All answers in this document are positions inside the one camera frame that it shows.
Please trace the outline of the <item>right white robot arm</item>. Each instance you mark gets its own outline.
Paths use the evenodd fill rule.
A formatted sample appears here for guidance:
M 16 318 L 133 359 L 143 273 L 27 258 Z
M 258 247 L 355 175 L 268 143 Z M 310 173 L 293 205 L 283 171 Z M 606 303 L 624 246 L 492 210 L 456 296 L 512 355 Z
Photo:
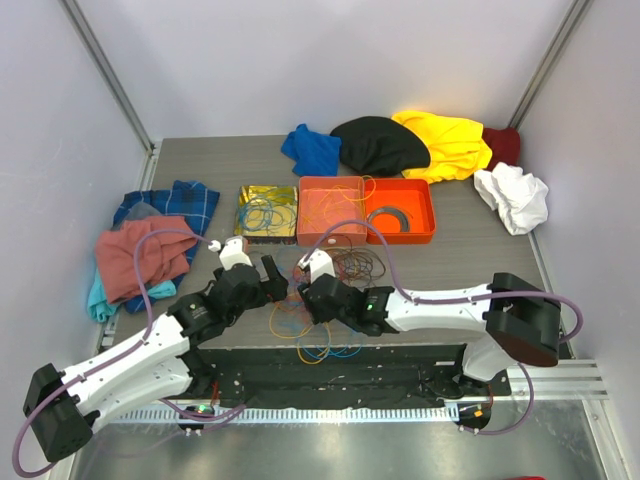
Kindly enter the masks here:
M 457 391 L 472 395 L 515 363 L 554 367 L 561 305 L 509 273 L 462 290 L 360 290 L 323 274 L 298 292 L 314 323 L 337 320 L 369 337 L 425 331 L 431 344 L 463 346 L 452 371 Z

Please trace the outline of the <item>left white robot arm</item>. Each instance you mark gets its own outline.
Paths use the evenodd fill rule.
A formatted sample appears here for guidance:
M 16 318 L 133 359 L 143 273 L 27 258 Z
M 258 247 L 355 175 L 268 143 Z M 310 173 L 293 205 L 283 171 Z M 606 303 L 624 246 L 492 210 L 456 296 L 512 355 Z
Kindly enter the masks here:
M 148 402 L 186 393 L 205 397 L 215 370 L 199 346 L 220 336 L 240 316 L 283 300 L 288 282 L 273 258 L 219 268 L 207 287 L 182 296 L 143 330 L 77 365 L 57 369 L 48 363 L 36 370 L 23 412 L 50 463 L 83 448 L 104 426 Z

